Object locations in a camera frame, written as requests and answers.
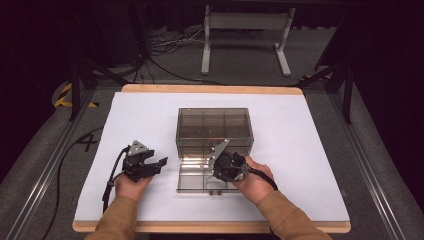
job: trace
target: sleeve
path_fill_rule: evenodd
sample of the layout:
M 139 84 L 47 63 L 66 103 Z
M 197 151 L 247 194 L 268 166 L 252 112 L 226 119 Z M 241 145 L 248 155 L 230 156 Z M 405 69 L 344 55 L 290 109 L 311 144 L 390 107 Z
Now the sleeve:
M 256 205 L 268 220 L 271 230 L 285 240 L 331 239 L 318 230 L 301 209 L 291 203 L 280 191 L 266 195 Z
M 127 197 L 116 197 L 103 214 L 96 231 L 86 240 L 134 239 L 137 221 L 137 202 Z

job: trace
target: black cable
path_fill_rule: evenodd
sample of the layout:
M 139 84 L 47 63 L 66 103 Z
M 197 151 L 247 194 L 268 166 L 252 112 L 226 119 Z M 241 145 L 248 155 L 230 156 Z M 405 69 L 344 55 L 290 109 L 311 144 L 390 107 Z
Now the black cable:
M 149 72 L 150 77 L 152 78 L 153 84 L 155 84 L 155 78 L 153 77 L 152 73 L 150 72 L 149 65 L 146 64 L 146 67 L 147 67 L 147 71 Z
M 255 175 L 258 175 L 259 177 L 261 177 L 262 179 L 267 181 L 269 184 L 271 184 L 272 188 L 274 188 L 275 191 L 278 190 L 277 184 L 275 184 L 274 180 L 272 180 L 272 178 L 268 177 L 268 175 L 266 175 L 261 170 L 257 170 L 257 169 L 249 167 L 248 171 L 255 174 Z
M 165 68 L 163 68 L 162 66 L 160 66 L 159 64 L 157 64 L 155 61 L 153 61 L 153 59 L 152 59 L 152 58 L 150 58 L 150 61 L 151 61 L 153 64 L 155 64 L 158 68 L 162 69 L 163 71 L 165 71 L 165 72 L 167 72 L 167 73 L 171 74 L 172 76 L 175 76 L 175 77 L 177 77 L 177 78 L 183 79 L 183 80 L 187 80 L 187 81 L 191 81 L 191 82 L 208 82 L 208 83 L 214 83 L 214 84 L 216 84 L 216 85 L 226 86 L 226 85 L 225 85 L 225 84 L 223 84 L 223 83 L 215 82 L 215 81 L 212 81 L 212 80 L 197 80 L 197 79 L 190 79 L 190 78 L 182 77 L 182 76 L 179 76 L 179 75 L 177 75 L 177 74 L 175 74 L 175 73 L 173 73 L 173 72 L 170 72 L 170 71 L 166 70 Z
M 121 175 L 122 175 L 122 174 L 124 174 L 124 173 L 127 173 L 127 174 L 128 174 L 128 172 L 127 172 L 127 171 L 121 171 L 120 173 L 116 174 L 116 175 L 113 177 L 112 181 L 113 181 L 113 182 L 115 182 L 115 181 L 116 181 L 116 179 L 118 179 L 118 177 L 119 177 L 119 176 L 121 176 Z
M 141 68 L 141 64 L 139 64 L 138 62 L 137 62 L 137 67 L 136 67 L 136 71 L 135 71 L 135 74 L 134 74 L 134 78 L 133 78 L 133 83 L 135 83 L 135 80 L 137 79 L 137 75 L 138 75 L 138 73 L 140 72 L 140 68 Z
M 143 74 L 141 74 L 141 67 L 138 69 L 138 73 L 140 74 L 140 78 L 141 78 L 141 83 L 144 83 L 144 76 Z
M 152 52 L 157 53 L 157 54 L 152 54 L 152 56 L 161 56 L 165 53 L 172 54 L 184 46 L 188 46 L 195 43 L 196 41 L 198 41 L 198 39 L 202 35 L 203 30 L 204 29 L 201 29 L 194 33 L 183 33 L 181 34 L 181 37 L 179 37 L 178 39 L 176 39 L 178 34 L 174 35 L 170 40 L 164 37 L 165 40 L 162 42 L 159 41 L 158 39 L 154 39 L 156 41 L 155 44 L 152 43 L 152 40 L 153 40 L 152 38 L 156 38 L 159 35 L 151 37 L 151 48 L 162 48 L 162 50 L 152 49 Z
M 50 230 L 52 229 L 52 227 L 53 227 L 53 223 L 54 223 L 54 220 L 56 219 L 56 215 L 57 215 L 57 211 L 58 211 L 58 209 L 59 209 L 59 203 L 60 203 L 60 172 L 61 172 L 61 169 L 62 169 L 62 164 L 63 164 L 63 160 L 65 159 L 65 157 L 66 157 L 66 155 L 68 154 L 68 152 L 71 150 L 71 148 L 76 144 L 76 143 L 78 143 L 78 142 L 80 142 L 80 141 L 82 141 L 82 140 L 84 140 L 85 138 L 87 138 L 88 136 L 90 136 L 90 134 L 92 134 L 93 132 L 96 132 L 96 131 L 98 131 L 98 130 L 101 130 L 101 129 L 103 129 L 103 127 L 104 126 L 102 126 L 102 127 L 98 127 L 98 128 L 96 128 L 96 129 L 94 129 L 94 130 L 91 130 L 90 132 L 88 132 L 88 133 L 85 133 L 84 135 L 82 135 L 81 137 L 79 137 L 77 140 L 75 140 L 67 149 L 66 149 L 66 151 L 65 151 L 65 154 L 63 155 L 63 157 L 60 159 L 60 163 L 59 163 L 59 166 L 58 166 L 58 169 L 57 169 L 57 175 L 56 175 L 56 205 L 55 205 L 55 208 L 54 208 L 54 212 L 53 212 L 53 217 L 52 217 L 52 220 L 50 221 L 50 224 L 49 224 L 49 227 L 47 228 L 47 230 L 46 230 L 46 232 L 44 233 L 44 236 L 43 236 L 43 240 L 44 239 L 46 239 L 46 237 L 47 237 L 47 235 L 49 235 L 49 233 L 50 233 Z
M 153 36 L 153 37 L 158 37 L 158 36 L 163 37 L 164 40 L 163 41 L 157 40 L 156 44 L 151 45 L 152 47 L 156 47 L 157 45 L 164 44 L 164 43 L 173 43 L 173 42 L 175 43 L 176 41 L 181 41 L 182 39 L 184 39 L 184 34 L 179 34 L 179 33 L 174 34 L 174 36 L 172 36 L 169 40 L 163 34 L 156 35 L 156 36 Z
M 128 69 L 128 70 L 126 70 L 126 71 L 118 72 L 118 73 L 114 73 L 114 74 L 115 74 L 115 75 L 118 75 L 118 76 L 120 76 L 120 77 L 126 77 L 126 76 L 131 75 L 133 72 L 136 72 L 136 71 L 137 71 L 137 67 L 133 67 L 133 68 Z M 97 79 L 110 79 L 108 76 L 100 75 L 100 74 L 95 74 L 95 73 L 94 73 L 94 76 L 95 76 Z
M 153 35 L 153 36 L 150 36 L 150 45 L 164 43 L 167 40 L 168 39 L 163 34 Z
M 103 75 L 107 76 L 108 78 L 114 80 L 117 83 L 120 83 L 122 85 L 126 85 L 126 84 L 132 84 L 132 82 L 116 75 L 114 72 L 111 72 L 109 69 L 102 67 L 100 65 L 98 65 L 97 63 L 94 63 L 88 59 L 85 58 L 80 58 L 81 61 L 85 62 L 86 64 L 88 64 L 90 67 L 96 69 L 97 71 L 101 72 Z
M 122 149 L 121 153 L 119 153 L 118 158 L 115 161 L 115 165 L 113 166 L 112 172 L 110 173 L 109 180 L 106 183 L 106 189 L 103 193 L 102 201 L 103 201 L 103 212 L 106 211 L 108 205 L 109 205 L 109 196 L 110 192 L 112 191 L 112 188 L 114 187 L 114 178 L 113 175 L 115 174 L 116 167 L 118 166 L 119 160 L 121 160 L 122 154 L 127 153 L 130 150 L 130 146 Z

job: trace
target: table edge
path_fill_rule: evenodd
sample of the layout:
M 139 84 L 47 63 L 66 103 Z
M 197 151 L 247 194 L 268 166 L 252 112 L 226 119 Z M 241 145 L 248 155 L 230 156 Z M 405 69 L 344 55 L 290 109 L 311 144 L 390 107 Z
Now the table edge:
M 263 87 L 263 86 L 217 86 L 217 85 L 156 85 L 127 84 L 122 92 L 156 92 L 156 93 L 231 93 L 231 94 L 281 94 L 303 95 L 295 87 Z
M 98 221 L 73 221 L 76 232 L 94 232 Z M 317 229 L 326 233 L 348 233 L 350 221 L 312 222 Z M 145 233 L 269 233 L 266 221 L 260 222 L 196 222 L 196 221 L 156 221 L 137 222 L 136 232 Z

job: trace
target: black cable on floor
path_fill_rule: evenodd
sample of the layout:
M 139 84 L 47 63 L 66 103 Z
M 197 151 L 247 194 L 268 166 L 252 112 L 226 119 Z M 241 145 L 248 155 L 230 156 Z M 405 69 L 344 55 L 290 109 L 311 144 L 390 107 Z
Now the black cable on floor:
M 52 229 L 52 227 L 53 227 L 53 224 L 54 224 L 54 220 L 56 219 L 56 215 L 57 215 L 57 211 L 59 210 L 59 202 L 60 202 L 60 171 L 61 171 L 61 168 L 62 168 L 62 163 L 63 163 L 63 160 L 65 159 L 65 157 L 66 157 L 66 155 L 68 154 L 68 152 L 72 149 L 72 147 L 76 144 L 76 143 L 78 143 L 78 142 L 80 142 L 80 141 L 82 141 L 82 140 L 84 140 L 85 138 L 87 138 L 88 136 L 90 136 L 90 134 L 92 134 L 93 132 L 96 132 L 96 131 L 98 131 L 98 130 L 101 130 L 101 129 L 103 129 L 103 127 L 104 126 L 102 126 L 102 127 L 98 127 L 98 128 L 96 128 L 96 129 L 94 129 L 94 130 L 91 130 L 90 132 L 88 132 L 88 133 L 85 133 L 84 135 L 82 135 L 81 137 L 79 137 L 77 140 L 75 140 L 69 147 L 68 147 L 68 149 L 66 149 L 66 151 L 65 151 L 65 154 L 63 154 L 63 157 L 60 159 L 60 163 L 59 163 L 59 166 L 58 166 L 58 169 L 57 169 L 57 175 L 56 175 L 56 205 L 55 205 L 55 208 L 54 208 L 54 212 L 53 212 L 53 217 L 52 217 L 52 220 L 50 221 L 50 224 L 49 224 L 49 227 L 47 228 L 47 230 L 46 230 L 46 232 L 44 233 L 44 236 L 43 236 L 43 240 L 44 239 L 46 239 L 46 237 L 47 237 L 47 235 L 49 235 L 49 233 L 50 233 L 50 230 Z
M 191 45 L 195 42 L 201 42 L 199 41 L 199 37 L 202 35 L 202 32 L 204 29 L 201 29 L 195 33 L 183 33 L 183 34 L 176 34 L 174 35 L 170 40 L 168 40 L 166 37 L 164 41 L 158 41 L 156 40 L 155 44 L 151 44 L 152 52 L 156 54 L 152 54 L 152 56 L 160 56 L 162 54 L 172 54 L 179 49 L 181 49 L 184 46 Z
M 149 72 L 150 77 L 152 78 L 153 84 L 155 84 L 155 78 L 153 77 L 152 73 L 150 72 L 149 65 L 146 64 L 146 67 L 147 67 L 147 71 Z
M 190 78 L 182 77 L 182 76 L 180 76 L 180 75 L 177 75 L 177 74 L 175 74 L 175 73 L 173 73 L 173 72 L 171 72 L 171 71 L 168 71 L 167 69 L 163 68 L 163 67 L 162 67 L 162 66 L 160 66 L 158 63 L 156 63 L 156 62 L 155 62 L 152 58 L 150 58 L 150 61 L 151 61 L 153 64 L 155 64 L 158 68 L 162 69 L 163 71 L 165 71 L 165 72 L 167 72 L 167 73 L 171 74 L 172 76 L 175 76 L 175 77 L 177 77 L 177 78 L 183 79 L 183 80 L 187 80 L 187 81 L 190 81 L 190 82 L 213 83 L 213 84 L 216 84 L 216 85 L 226 86 L 226 85 L 225 85 L 225 84 L 223 84 L 223 83 L 215 82 L 215 81 L 212 81 L 212 80 L 197 80 L 197 79 L 190 79 Z
M 139 62 L 137 62 L 137 63 L 135 63 L 135 64 L 136 64 L 136 66 L 132 67 L 132 68 L 131 68 L 131 69 L 129 69 L 129 70 L 126 70 L 126 71 L 123 71 L 123 72 L 118 72 L 118 73 L 115 73 L 115 72 L 114 72 L 114 74 L 116 74 L 116 75 L 117 75 L 117 76 L 119 76 L 119 77 L 126 77 L 126 76 L 129 76 L 129 75 L 133 74 L 134 72 L 137 72 L 137 69 L 138 69 L 138 67 L 137 67 L 137 66 L 139 66 L 139 65 L 140 65 L 140 63 L 139 63 Z M 105 76 L 105 75 L 103 75 L 103 74 L 96 74 L 96 73 L 94 73 L 93 75 L 96 77 L 96 79 L 99 79 L 99 80 L 110 79 L 110 77 Z
M 100 73 L 102 73 L 104 76 L 114 80 L 115 82 L 121 84 L 122 86 L 126 85 L 126 84 L 132 84 L 132 82 L 122 78 L 121 76 L 116 75 L 114 72 L 110 71 L 109 69 L 95 63 L 92 62 L 88 59 L 85 58 L 80 58 L 80 60 L 84 63 L 86 63 L 88 66 L 90 66 L 91 68 L 99 71 Z

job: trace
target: metal stand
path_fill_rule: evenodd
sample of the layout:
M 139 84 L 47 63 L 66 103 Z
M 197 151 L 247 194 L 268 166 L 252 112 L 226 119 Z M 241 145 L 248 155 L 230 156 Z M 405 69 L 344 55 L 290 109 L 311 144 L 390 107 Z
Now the metal stand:
M 211 12 L 206 6 L 205 11 L 205 46 L 203 49 L 202 69 L 203 75 L 209 74 L 211 55 L 210 29 L 268 29 L 283 30 L 283 36 L 279 43 L 275 44 L 275 51 L 280 62 L 283 75 L 291 75 L 290 68 L 284 55 L 284 46 L 290 31 L 295 9 L 291 8 L 288 13 L 259 14 L 259 13 L 219 13 Z
M 72 114 L 69 121 L 73 121 L 81 110 L 81 107 L 85 107 L 81 106 L 80 80 L 87 90 L 95 90 L 98 84 L 89 64 L 82 59 L 77 59 L 74 66 L 72 66 Z
M 352 97 L 352 88 L 353 88 L 353 73 L 351 71 L 350 64 L 347 61 L 344 61 L 340 64 L 335 64 L 333 66 L 327 67 L 324 70 L 321 70 L 310 77 L 304 77 L 305 80 L 288 87 L 298 87 L 304 88 L 309 84 L 319 80 L 332 73 L 330 81 L 325 86 L 327 93 L 337 93 L 339 88 L 342 86 L 343 82 L 345 83 L 344 97 L 343 97 L 343 116 L 348 124 L 351 124 L 350 121 L 350 105 Z

